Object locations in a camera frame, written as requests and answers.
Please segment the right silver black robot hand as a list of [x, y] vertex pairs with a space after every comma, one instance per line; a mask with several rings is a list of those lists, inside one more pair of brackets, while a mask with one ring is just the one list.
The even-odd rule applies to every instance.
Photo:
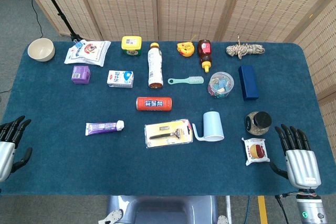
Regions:
[[321, 178], [317, 159], [305, 132], [284, 124], [281, 127], [276, 126], [275, 130], [280, 139], [287, 169], [279, 169], [273, 162], [270, 163], [271, 169], [299, 190], [318, 188]]

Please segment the purple toothpaste tube white cap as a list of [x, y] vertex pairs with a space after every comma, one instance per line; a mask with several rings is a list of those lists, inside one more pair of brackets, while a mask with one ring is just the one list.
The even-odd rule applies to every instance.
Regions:
[[86, 123], [85, 136], [122, 131], [124, 128], [124, 121], [107, 123]]

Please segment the razor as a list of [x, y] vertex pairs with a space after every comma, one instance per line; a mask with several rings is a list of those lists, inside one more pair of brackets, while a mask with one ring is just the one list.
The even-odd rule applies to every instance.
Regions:
[[193, 142], [193, 130], [188, 119], [145, 125], [144, 135], [146, 148]]

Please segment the white snack packet fruit picture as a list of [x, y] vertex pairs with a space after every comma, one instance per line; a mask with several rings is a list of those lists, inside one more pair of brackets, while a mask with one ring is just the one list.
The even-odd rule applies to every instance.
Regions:
[[262, 163], [270, 162], [270, 159], [267, 155], [265, 139], [263, 138], [241, 138], [244, 142], [245, 151], [246, 151], [246, 166], [251, 163]]

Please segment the blue tablecloth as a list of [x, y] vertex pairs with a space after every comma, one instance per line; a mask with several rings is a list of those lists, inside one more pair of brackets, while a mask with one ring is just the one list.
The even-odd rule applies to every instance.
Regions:
[[[26, 166], [0, 183], [4, 195], [276, 195], [292, 191], [269, 164], [246, 166], [244, 118], [266, 111], [273, 126], [305, 132], [315, 152], [322, 184], [319, 194], [336, 193], [336, 163], [302, 49], [296, 44], [265, 43], [263, 55], [243, 59], [226, 54], [226, 42], [212, 43], [213, 65], [201, 68], [197, 55], [181, 56], [176, 43], [160, 43], [164, 79], [224, 71], [234, 78], [230, 94], [216, 99], [207, 85], [148, 86], [149, 43], [140, 56], [127, 56], [113, 42], [103, 67], [91, 66], [88, 84], [74, 84], [72, 65], [64, 64], [70, 42], [56, 42], [48, 62], [24, 53], [3, 122], [21, 115], [31, 119], [16, 151], [33, 153]], [[259, 92], [244, 100], [238, 68], [251, 65]], [[133, 71], [133, 88], [107, 85], [110, 70]], [[138, 111], [137, 97], [170, 97], [171, 111]], [[217, 111], [225, 138], [218, 142], [146, 148], [144, 126], [188, 119], [203, 133], [203, 114]], [[124, 121], [122, 131], [85, 136], [86, 123]]]

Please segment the light blue plastic mug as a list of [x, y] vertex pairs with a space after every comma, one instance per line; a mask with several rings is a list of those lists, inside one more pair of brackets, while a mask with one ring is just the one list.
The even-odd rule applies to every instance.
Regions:
[[196, 125], [192, 124], [194, 135], [198, 141], [218, 142], [223, 140], [224, 132], [220, 114], [216, 111], [209, 111], [203, 114], [203, 136], [197, 133]]

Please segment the small purple carton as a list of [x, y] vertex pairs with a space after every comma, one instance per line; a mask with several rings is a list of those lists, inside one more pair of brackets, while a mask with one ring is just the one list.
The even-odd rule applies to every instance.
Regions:
[[90, 75], [91, 72], [88, 66], [74, 66], [71, 80], [74, 84], [88, 84]]

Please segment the beige bowl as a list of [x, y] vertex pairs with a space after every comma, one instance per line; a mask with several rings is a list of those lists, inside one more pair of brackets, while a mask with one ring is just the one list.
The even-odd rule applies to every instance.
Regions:
[[32, 59], [46, 62], [54, 57], [55, 46], [50, 39], [39, 38], [29, 44], [27, 52]]

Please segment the clear jar of binder clips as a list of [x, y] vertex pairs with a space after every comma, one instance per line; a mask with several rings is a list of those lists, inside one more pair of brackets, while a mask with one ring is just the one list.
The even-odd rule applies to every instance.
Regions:
[[208, 83], [208, 92], [210, 96], [220, 99], [229, 95], [234, 87], [234, 79], [227, 72], [214, 73]]

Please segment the white snack bag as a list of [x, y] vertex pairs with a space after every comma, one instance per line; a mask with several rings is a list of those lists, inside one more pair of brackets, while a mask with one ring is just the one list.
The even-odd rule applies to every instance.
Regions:
[[86, 63], [103, 67], [110, 41], [86, 41], [77, 42], [68, 49], [64, 64]]

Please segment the white blue milk carton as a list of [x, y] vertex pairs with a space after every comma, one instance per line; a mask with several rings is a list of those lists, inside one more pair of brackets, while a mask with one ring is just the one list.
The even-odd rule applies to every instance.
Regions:
[[133, 88], [133, 71], [110, 70], [107, 85], [114, 88]]

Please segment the mint green brush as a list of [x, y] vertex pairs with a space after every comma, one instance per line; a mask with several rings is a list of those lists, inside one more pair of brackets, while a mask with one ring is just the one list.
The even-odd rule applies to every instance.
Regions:
[[190, 76], [190, 77], [185, 78], [185, 79], [169, 78], [167, 82], [170, 85], [180, 84], [180, 83], [185, 83], [185, 84], [203, 84], [204, 83], [204, 78], [202, 76]]

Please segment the orange soda can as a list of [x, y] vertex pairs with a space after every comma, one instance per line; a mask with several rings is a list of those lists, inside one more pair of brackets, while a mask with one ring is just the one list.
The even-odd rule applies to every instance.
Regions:
[[138, 111], [171, 111], [172, 98], [170, 97], [137, 97]]

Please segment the green jar yellow lid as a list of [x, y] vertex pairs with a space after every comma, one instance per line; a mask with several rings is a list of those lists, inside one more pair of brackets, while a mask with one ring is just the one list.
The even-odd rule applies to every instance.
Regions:
[[121, 40], [121, 49], [126, 55], [140, 56], [142, 48], [141, 36], [123, 36]]

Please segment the tea bottle yellow cap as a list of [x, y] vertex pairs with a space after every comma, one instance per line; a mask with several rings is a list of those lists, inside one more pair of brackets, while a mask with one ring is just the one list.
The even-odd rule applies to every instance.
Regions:
[[152, 89], [159, 89], [163, 87], [162, 76], [162, 53], [158, 43], [150, 44], [148, 51], [148, 86]]

